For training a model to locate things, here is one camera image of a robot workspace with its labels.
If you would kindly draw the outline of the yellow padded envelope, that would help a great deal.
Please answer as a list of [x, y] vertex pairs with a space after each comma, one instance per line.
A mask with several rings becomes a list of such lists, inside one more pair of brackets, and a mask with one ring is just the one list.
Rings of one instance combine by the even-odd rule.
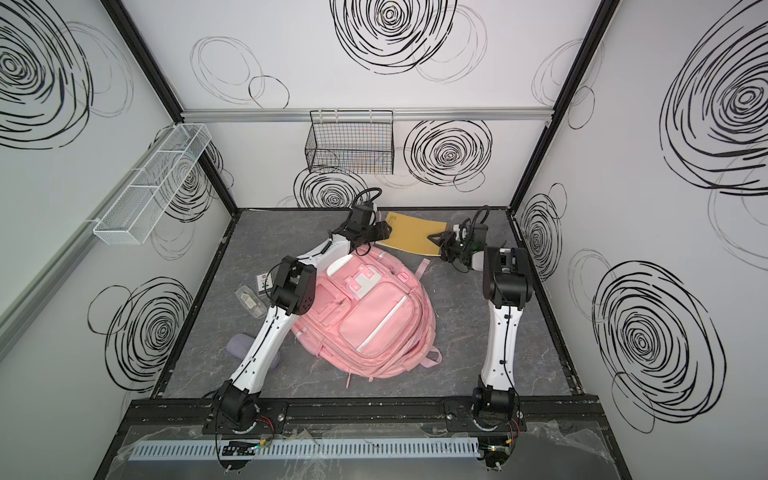
[[385, 221], [392, 231], [389, 238], [378, 241], [378, 245], [414, 255], [440, 255], [439, 246], [429, 236], [440, 236], [447, 228], [446, 222], [419, 219], [397, 212], [388, 212]]

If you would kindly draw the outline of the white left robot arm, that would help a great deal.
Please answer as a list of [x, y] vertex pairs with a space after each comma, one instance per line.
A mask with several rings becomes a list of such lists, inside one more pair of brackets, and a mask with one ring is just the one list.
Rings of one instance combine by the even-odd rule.
[[259, 333], [240, 365], [214, 394], [213, 419], [236, 433], [246, 433], [260, 419], [256, 398], [285, 337], [300, 316], [309, 312], [316, 297], [317, 279], [332, 266], [351, 259], [362, 245], [387, 239], [391, 228], [378, 215], [372, 200], [355, 201], [346, 219], [327, 239], [297, 257], [277, 264], [267, 290], [269, 309]]

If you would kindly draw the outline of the pink student backpack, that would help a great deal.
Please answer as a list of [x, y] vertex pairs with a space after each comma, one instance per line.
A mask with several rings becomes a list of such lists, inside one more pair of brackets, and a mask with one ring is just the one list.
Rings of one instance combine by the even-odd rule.
[[378, 248], [334, 262], [318, 275], [294, 336], [310, 354], [369, 381], [440, 365], [436, 315], [421, 283], [429, 265], [424, 258], [411, 271]]

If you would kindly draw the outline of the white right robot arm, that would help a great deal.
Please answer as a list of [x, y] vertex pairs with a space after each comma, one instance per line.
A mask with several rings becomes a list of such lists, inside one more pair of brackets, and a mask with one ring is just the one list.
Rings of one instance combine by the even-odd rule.
[[483, 274], [482, 294], [488, 303], [489, 333], [471, 413], [479, 429], [493, 431], [518, 419], [519, 395], [514, 381], [517, 331], [533, 295], [528, 252], [520, 247], [485, 243], [487, 227], [457, 226], [432, 236], [439, 256]]

